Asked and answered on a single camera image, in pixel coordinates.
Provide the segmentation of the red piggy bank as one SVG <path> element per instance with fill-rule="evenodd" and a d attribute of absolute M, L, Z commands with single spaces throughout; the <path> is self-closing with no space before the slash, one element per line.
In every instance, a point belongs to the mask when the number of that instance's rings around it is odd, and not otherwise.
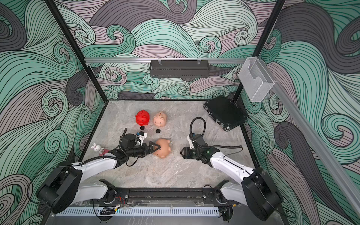
<path fill-rule="evenodd" d="M 145 110 L 141 110 L 136 114 L 136 123 L 139 126 L 147 126 L 149 124 L 150 121 L 150 114 L 145 111 Z"/>

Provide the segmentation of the pink piggy bank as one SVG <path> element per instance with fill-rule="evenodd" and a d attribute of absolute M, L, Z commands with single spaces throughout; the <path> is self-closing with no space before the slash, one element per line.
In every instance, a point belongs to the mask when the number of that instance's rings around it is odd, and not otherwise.
<path fill-rule="evenodd" d="M 167 114 L 165 112 L 158 112 L 153 116 L 153 123 L 157 127 L 164 127 L 167 124 Z"/>
<path fill-rule="evenodd" d="M 159 158 L 166 158 L 171 152 L 170 140 L 159 139 L 156 141 L 156 144 L 159 145 L 160 148 L 156 150 L 153 155 Z"/>

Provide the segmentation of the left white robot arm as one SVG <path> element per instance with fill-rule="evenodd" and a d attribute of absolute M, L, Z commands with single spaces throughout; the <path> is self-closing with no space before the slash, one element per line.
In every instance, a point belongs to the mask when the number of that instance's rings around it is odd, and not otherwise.
<path fill-rule="evenodd" d="M 128 162 L 130 157 L 144 158 L 161 149 L 155 142 L 144 143 L 144 136 L 123 134 L 118 146 L 112 150 L 100 149 L 100 155 L 83 162 L 55 167 L 36 192 L 36 197 L 52 213 L 60 213 L 70 205 L 100 200 L 112 204 L 116 199 L 116 188 L 107 180 L 88 183 L 87 180 L 101 172 L 112 170 Z"/>

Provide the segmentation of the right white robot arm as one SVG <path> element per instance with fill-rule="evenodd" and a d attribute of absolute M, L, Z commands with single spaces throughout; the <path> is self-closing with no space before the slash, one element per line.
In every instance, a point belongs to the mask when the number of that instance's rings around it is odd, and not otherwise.
<path fill-rule="evenodd" d="M 187 140 L 189 146 L 181 150 L 184 159 L 201 161 L 235 181 L 223 181 L 218 185 L 219 202 L 226 204 L 233 201 L 246 205 L 261 221 L 266 221 L 281 205 L 283 197 L 267 171 L 230 159 L 218 146 L 206 144 L 201 134 L 190 134 Z"/>

